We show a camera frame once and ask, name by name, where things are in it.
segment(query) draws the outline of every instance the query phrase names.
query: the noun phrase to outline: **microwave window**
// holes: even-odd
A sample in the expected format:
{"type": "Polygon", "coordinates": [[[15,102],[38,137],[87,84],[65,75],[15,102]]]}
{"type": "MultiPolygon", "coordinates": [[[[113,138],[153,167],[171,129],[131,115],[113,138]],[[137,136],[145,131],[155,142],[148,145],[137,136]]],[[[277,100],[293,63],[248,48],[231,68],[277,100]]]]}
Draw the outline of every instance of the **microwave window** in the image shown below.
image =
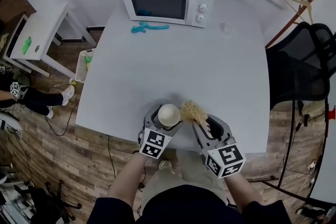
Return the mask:
{"type": "Polygon", "coordinates": [[[184,20],[186,0],[132,0],[137,16],[184,20]]]}

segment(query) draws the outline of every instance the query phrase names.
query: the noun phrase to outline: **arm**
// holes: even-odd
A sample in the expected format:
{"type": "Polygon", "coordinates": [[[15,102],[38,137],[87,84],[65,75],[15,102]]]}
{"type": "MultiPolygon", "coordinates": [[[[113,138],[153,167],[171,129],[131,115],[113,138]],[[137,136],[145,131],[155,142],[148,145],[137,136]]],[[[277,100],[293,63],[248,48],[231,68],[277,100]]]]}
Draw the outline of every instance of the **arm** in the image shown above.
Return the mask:
{"type": "Polygon", "coordinates": [[[113,181],[107,197],[116,198],[133,207],[140,177],[147,160],[147,156],[134,153],[124,169],[113,181]]]}
{"type": "Polygon", "coordinates": [[[0,101],[13,99],[10,92],[0,90],[0,101]]]}
{"type": "Polygon", "coordinates": [[[240,212],[252,201],[263,204],[263,198],[257,190],[241,175],[237,173],[224,178],[225,183],[240,212]]]}

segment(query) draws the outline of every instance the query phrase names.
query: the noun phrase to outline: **blue plastic toy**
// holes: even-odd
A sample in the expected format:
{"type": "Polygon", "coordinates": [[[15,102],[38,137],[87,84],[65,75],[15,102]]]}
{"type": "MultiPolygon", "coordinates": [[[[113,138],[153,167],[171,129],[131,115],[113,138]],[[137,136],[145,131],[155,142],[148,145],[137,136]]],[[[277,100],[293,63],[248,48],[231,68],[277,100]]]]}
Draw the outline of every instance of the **blue plastic toy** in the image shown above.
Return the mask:
{"type": "Polygon", "coordinates": [[[152,30],[162,30],[162,29],[169,29],[169,25],[163,25],[163,26],[150,26],[148,23],[145,22],[140,22],[140,26],[133,26],[131,29],[131,33],[137,33],[137,32],[143,32],[146,33],[147,29],[152,29],[152,30]]]}

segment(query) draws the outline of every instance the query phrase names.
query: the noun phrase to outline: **coat hanger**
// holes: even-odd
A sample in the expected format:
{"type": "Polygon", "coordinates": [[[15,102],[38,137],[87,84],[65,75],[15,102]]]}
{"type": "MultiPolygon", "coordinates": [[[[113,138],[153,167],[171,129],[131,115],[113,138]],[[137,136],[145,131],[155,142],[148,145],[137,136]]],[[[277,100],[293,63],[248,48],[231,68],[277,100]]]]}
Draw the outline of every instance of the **coat hanger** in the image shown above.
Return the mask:
{"type": "MultiPolygon", "coordinates": [[[[286,1],[284,0],[299,16],[300,18],[304,21],[304,19],[301,17],[301,15],[286,1]]],[[[307,0],[291,0],[293,2],[299,3],[302,6],[305,6],[307,8],[308,11],[308,15],[310,18],[310,22],[311,24],[313,24],[313,17],[311,16],[311,4],[307,1],[307,0]]]]}

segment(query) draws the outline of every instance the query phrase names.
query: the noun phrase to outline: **wood laminate floor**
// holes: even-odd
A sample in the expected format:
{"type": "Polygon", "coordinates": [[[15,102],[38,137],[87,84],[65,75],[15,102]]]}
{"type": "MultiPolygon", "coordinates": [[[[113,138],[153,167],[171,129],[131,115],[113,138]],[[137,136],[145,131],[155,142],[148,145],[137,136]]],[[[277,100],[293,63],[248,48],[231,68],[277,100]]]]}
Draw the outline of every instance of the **wood laminate floor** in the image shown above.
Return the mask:
{"type": "MultiPolygon", "coordinates": [[[[101,31],[91,32],[96,41],[99,40],[101,33],[101,31]]],[[[75,72],[79,52],[87,48],[90,48],[89,44],[63,43],[60,47],[52,44],[48,54],[75,72]]],[[[50,77],[46,78],[33,73],[32,84],[34,87],[45,93],[59,93],[66,88],[66,86],[54,88],[54,85],[67,82],[68,78],[43,63],[39,63],[39,65],[50,72],[50,77]]],[[[76,85],[75,96],[69,104],[54,108],[55,116],[49,122],[58,134],[62,134],[65,129],[70,113],[80,99],[81,90],[82,85],[76,85]]],[[[20,107],[15,105],[14,111],[18,110],[20,110],[20,107]]],[[[20,119],[24,127],[23,137],[17,140],[9,132],[0,132],[0,162],[3,164],[12,162],[22,179],[29,180],[32,177],[34,184],[38,187],[43,187],[44,183],[49,181],[51,186],[56,189],[58,181],[60,179],[64,180],[62,197],[68,203],[76,204],[79,202],[83,205],[81,210],[70,211],[77,218],[75,223],[85,223],[95,200],[106,195],[109,185],[114,179],[108,153],[107,136],[75,126],[77,108],[74,109],[68,130],[62,137],[53,134],[43,116],[27,108],[21,112],[13,112],[13,114],[20,119]],[[19,142],[29,154],[29,167],[19,142]]],[[[308,127],[302,126],[296,134],[287,166],[290,170],[306,173],[308,165],[317,159],[320,153],[325,123],[316,120],[310,123],[311,125],[308,127]]],[[[282,160],[288,146],[290,125],[291,102],[277,105],[270,113],[267,151],[261,154],[247,154],[247,162],[242,171],[246,178],[280,176],[282,160]]],[[[111,137],[110,148],[115,171],[118,174],[131,157],[131,153],[137,148],[137,145],[111,137]]],[[[180,168],[174,151],[167,150],[165,156],[172,161],[173,168],[179,172],[180,168]]],[[[153,159],[148,161],[145,182],[158,169],[158,164],[159,162],[153,159]]],[[[300,195],[307,196],[310,190],[307,178],[309,176],[305,174],[286,171],[282,187],[293,193],[298,193],[302,188],[300,195]]],[[[266,203],[281,199],[287,208],[293,202],[288,210],[293,223],[311,222],[301,215],[295,215],[295,211],[303,202],[294,200],[292,197],[282,194],[263,183],[254,183],[253,185],[260,191],[266,203]]],[[[136,218],[138,217],[136,210],[140,202],[141,192],[138,191],[133,208],[136,218]]]]}

